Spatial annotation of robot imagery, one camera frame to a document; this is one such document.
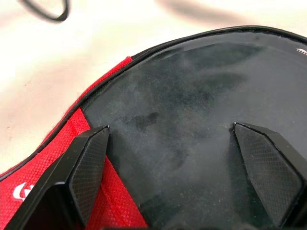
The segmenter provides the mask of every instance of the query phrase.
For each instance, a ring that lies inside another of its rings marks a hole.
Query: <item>red mesh fabric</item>
[[[87,230],[97,227],[147,227],[111,162],[106,158],[102,182]]]
[[[13,197],[15,188],[25,183],[19,192],[20,198],[25,198],[25,190],[35,185],[46,168],[65,152],[76,135],[89,128],[81,109],[78,109],[49,145],[0,183],[0,229],[5,227],[22,203],[22,199]]]
[[[90,91],[98,83],[131,62],[130,57],[119,63],[110,72],[102,76],[83,94]],[[90,127],[78,109],[67,121],[57,136],[24,167],[0,183],[0,229],[13,217],[21,205],[25,192],[35,185],[46,168],[55,161],[70,145],[73,138]],[[21,185],[19,198],[13,196],[14,190]],[[121,182],[110,161],[106,158],[103,179],[95,200],[92,215],[87,229],[102,227],[146,227],[146,223],[134,204],[127,189]]]

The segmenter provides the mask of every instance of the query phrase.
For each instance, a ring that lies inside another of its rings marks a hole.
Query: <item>white background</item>
[[[33,0],[62,13],[61,0]],[[307,1],[71,0],[60,24],[0,0],[0,172],[41,143],[96,79],[157,44],[212,29],[266,25],[307,36]]]

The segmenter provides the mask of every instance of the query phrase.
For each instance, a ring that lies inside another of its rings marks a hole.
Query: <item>black cable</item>
[[[32,3],[30,0],[20,0],[22,4],[24,4],[27,8],[29,8],[32,12],[34,12],[38,16],[44,19],[53,21],[53,22],[58,22],[58,23],[65,21],[70,11],[69,0],[62,0],[62,1],[64,5],[64,12],[60,16],[54,16],[54,15],[47,13],[45,10],[41,9],[39,6]]]

